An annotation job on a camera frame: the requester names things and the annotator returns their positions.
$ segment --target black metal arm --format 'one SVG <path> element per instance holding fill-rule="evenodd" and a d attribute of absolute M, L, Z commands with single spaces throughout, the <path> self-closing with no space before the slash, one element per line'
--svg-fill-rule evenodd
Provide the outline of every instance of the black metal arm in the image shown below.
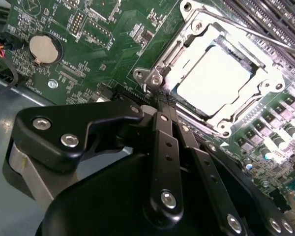
<path fill-rule="evenodd" d="M 37 235 L 295 236 L 233 160 L 199 148 L 173 107 L 150 110 L 124 101 L 17 114 L 3 173 L 47 209 Z M 77 181 L 81 161 L 124 147 L 133 154 Z"/>

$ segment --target expansion slot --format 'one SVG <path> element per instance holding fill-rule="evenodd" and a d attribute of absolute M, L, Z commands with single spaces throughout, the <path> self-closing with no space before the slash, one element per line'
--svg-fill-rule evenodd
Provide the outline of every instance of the expansion slot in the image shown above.
<path fill-rule="evenodd" d="M 249 28 L 265 34 L 266 30 L 264 30 L 254 19 L 252 19 L 249 16 L 249 11 L 248 9 L 244 11 L 243 7 L 238 6 L 233 0 L 223 0 L 223 3 L 240 19 L 241 22 L 243 22 L 245 25 L 247 25 Z M 280 56 L 281 58 L 285 59 L 286 62 L 289 64 L 290 67 L 295 68 L 295 56 L 290 55 L 288 52 L 285 50 L 278 48 L 278 47 L 273 47 L 271 48 L 274 49 L 274 52 Z"/>

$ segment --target green circuit board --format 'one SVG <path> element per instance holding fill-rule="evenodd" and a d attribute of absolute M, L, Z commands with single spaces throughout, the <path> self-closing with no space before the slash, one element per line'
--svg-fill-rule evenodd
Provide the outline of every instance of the green circuit board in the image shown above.
<path fill-rule="evenodd" d="M 184 21 L 179 10 L 180 0 L 15 0 L 12 3 L 5 31 L 24 39 L 24 48 L 6 52 L 18 72 L 26 78 L 21 86 L 38 93 L 58 105 L 92 102 L 98 88 L 105 84 L 121 85 L 144 96 L 132 72 L 136 67 L 151 68 L 162 51 L 179 31 Z M 204 0 L 224 15 L 235 15 L 220 0 Z M 63 58 L 55 64 L 36 66 L 30 57 L 28 42 L 33 35 L 47 32 L 63 46 Z M 0 71 L 5 69 L 0 61 Z M 255 168 L 254 182 L 264 193 L 279 188 L 288 192 L 287 184 L 295 179 L 292 162 L 283 164 L 265 160 L 257 145 L 245 153 L 237 144 L 252 123 L 263 112 L 272 111 L 290 94 L 295 96 L 295 70 L 282 69 L 287 88 L 280 94 L 270 94 L 233 126 L 227 139 L 197 134 L 220 146 L 227 154 L 243 160 L 249 156 Z M 58 82 L 56 89 L 48 81 Z M 289 156 L 295 152 L 295 142 L 289 144 Z"/>

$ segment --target metal screw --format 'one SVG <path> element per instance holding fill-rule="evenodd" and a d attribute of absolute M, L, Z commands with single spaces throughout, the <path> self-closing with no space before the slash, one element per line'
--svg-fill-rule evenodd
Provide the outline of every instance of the metal screw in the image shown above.
<path fill-rule="evenodd" d="M 141 71 L 138 71 L 138 72 L 136 73 L 136 77 L 137 77 L 138 79 L 142 79 L 142 77 L 143 77 L 143 73 L 142 73 Z"/>
<path fill-rule="evenodd" d="M 164 115 L 161 115 L 161 118 L 162 118 L 162 120 L 164 120 L 164 121 L 168 121 L 168 118 L 167 118 L 166 116 L 164 116 Z"/>
<path fill-rule="evenodd" d="M 289 233 L 293 233 L 293 228 L 289 225 L 289 223 L 287 223 L 285 220 L 282 220 L 282 224 Z"/>
<path fill-rule="evenodd" d="M 56 89 L 56 88 L 58 88 L 58 82 L 54 79 L 50 79 L 48 81 L 48 87 L 51 89 Z"/>
<path fill-rule="evenodd" d="M 135 113 L 139 113 L 139 112 L 140 112 L 138 108 L 133 107 L 133 106 L 131 106 L 131 110 L 132 110 L 133 112 L 135 112 Z"/>
<path fill-rule="evenodd" d="M 64 134 L 60 140 L 63 145 L 69 148 L 75 148 L 79 144 L 78 137 L 73 134 Z"/>
<path fill-rule="evenodd" d="M 270 225 L 272 226 L 272 228 L 274 228 L 276 232 L 278 232 L 278 233 L 282 232 L 281 227 L 279 226 L 279 224 L 275 220 L 273 220 L 272 218 L 269 218 L 269 222 L 270 222 Z"/>
<path fill-rule="evenodd" d="M 162 192 L 161 200 L 163 204 L 169 209 L 174 209 L 177 205 L 176 198 L 168 191 Z"/>
<path fill-rule="evenodd" d="M 194 33 L 199 34 L 202 30 L 202 22 L 201 20 L 194 20 L 191 24 L 191 29 Z"/>
<path fill-rule="evenodd" d="M 239 223 L 239 221 L 233 217 L 231 214 L 227 215 L 227 222 L 230 225 L 230 227 L 237 233 L 240 234 L 242 231 L 242 227 Z"/>
<path fill-rule="evenodd" d="M 187 126 L 185 126 L 185 125 L 182 126 L 182 129 L 183 129 L 184 131 L 186 131 L 186 132 L 189 132 L 189 128 L 188 128 Z"/>
<path fill-rule="evenodd" d="M 37 118 L 33 121 L 33 126 L 39 130 L 47 130 L 51 127 L 51 124 L 47 119 Z"/>
<path fill-rule="evenodd" d="M 212 150 L 212 151 L 216 151 L 216 147 L 212 144 L 209 144 L 208 147 Z"/>
<path fill-rule="evenodd" d="M 159 76 L 154 76 L 152 79 L 152 84 L 153 85 L 160 85 L 162 83 L 162 78 Z"/>

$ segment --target motherboard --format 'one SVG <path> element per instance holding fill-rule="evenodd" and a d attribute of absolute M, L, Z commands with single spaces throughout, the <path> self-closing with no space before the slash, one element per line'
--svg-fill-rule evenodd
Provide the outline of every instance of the motherboard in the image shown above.
<path fill-rule="evenodd" d="M 58 105 L 167 96 L 295 223 L 295 55 L 221 17 L 295 49 L 295 0 L 15 0 L 6 56 Z"/>

